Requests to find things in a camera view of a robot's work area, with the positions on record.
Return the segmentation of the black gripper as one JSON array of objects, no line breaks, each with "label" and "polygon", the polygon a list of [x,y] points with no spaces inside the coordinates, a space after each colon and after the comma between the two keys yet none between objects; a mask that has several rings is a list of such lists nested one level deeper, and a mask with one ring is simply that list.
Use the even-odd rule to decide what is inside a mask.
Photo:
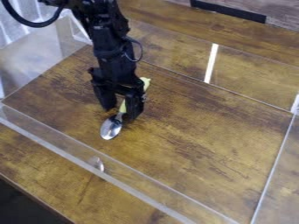
[{"label": "black gripper", "polygon": [[[88,70],[95,96],[102,108],[110,111],[118,103],[116,93],[123,94],[127,87],[140,88],[143,81],[136,76],[134,46],[130,40],[120,42],[94,42],[94,54],[99,67]],[[126,93],[126,113],[134,121],[144,112],[144,92],[130,90]]]}]

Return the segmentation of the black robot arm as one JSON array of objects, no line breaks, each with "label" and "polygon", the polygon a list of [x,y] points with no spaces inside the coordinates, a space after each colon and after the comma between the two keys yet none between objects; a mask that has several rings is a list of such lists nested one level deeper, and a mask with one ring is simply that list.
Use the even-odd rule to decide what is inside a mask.
[{"label": "black robot arm", "polygon": [[136,76],[134,43],[127,34],[128,20],[118,7],[118,0],[38,0],[52,7],[72,11],[94,46],[99,67],[88,70],[99,103],[106,111],[126,97],[126,114],[134,121],[144,111],[144,82]]}]

